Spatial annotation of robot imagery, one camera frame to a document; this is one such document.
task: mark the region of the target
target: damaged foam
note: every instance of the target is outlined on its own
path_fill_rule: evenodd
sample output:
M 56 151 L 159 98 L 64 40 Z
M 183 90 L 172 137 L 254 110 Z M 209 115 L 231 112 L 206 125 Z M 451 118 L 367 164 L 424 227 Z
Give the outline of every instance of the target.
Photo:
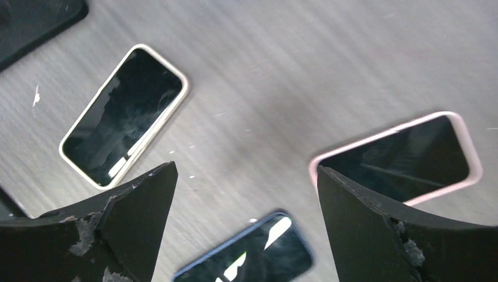
M 71 222 L 77 220 L 76 216 L 68 216 L 65 219 L 59 221 L 59 223 L 64 223 L 64 222 Z
M 133 280 L 119 273 L 111 273 L 109 267 L 106 267 L 102 282 L 133 282 Z
M 94 213 L 88 221 L 81 219 L 76 223 L 79 242 L 72 245 L 69 251 L 76 256 L 83 256 L 95 241 L 95 228 L 102 217 L 102 211 Z
M 416 267 L 422 266 L 425 261 L 425 257 L 423 256 L 422 250 L 417 247 L 417 244 L 409 239 L 405 244 L 403 244 L 403 246 L 405 248 L 405 252 L 410 258 L 410 262 Z
M 401 236 L 403 234 L 405 234 L 405 224 L 400 221 L 396 224 L 396 227 L 397 227 L 397 232 L 398 232 L 398 235 Z

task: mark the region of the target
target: smartphone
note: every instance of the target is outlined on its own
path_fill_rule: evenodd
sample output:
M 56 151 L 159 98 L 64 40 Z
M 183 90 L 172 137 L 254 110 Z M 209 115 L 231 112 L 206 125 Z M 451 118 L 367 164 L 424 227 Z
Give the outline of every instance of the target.
M 413 206 L 477 183 L 483 174 L 462 117 L 436 112 L 314 158 L 384 196 Z
M 95 188 L 114 187 L 189 92 L 189 82 L 151 47 L 121 60 L 69 129 L 59 153 Z
M 173 282 L 289 282 L 313 265 L 292 218 L 274 213 L 190 264 Z

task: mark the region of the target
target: gray table surface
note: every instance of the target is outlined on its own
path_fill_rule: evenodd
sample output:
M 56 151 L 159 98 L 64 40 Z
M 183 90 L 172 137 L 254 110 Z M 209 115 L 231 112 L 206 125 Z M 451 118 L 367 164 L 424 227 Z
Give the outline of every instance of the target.
M 442 109 L 465 119 L 484 176 L 417 208 L 498 224 L 498 2 L 89 4 L 86 19 L 0 73 L 0 184 L 31 216 L 99 193 L 58 144 L 124 54 L 146 43 L 193 85 L 125 179 L 178 166 L 153 281 L 277 207 L 316 256 L 296 281 L 338 281 L 309 161 Z

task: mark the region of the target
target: white paint speck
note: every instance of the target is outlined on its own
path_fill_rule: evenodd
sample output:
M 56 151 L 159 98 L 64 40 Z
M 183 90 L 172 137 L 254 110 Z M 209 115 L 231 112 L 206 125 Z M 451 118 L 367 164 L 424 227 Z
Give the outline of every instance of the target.
M 38 102 L 40 102 L 40 93 L 38 93 L 38 85 L 37 85 L 35 90 L 35 100 L 33 101 L 33 108 Z

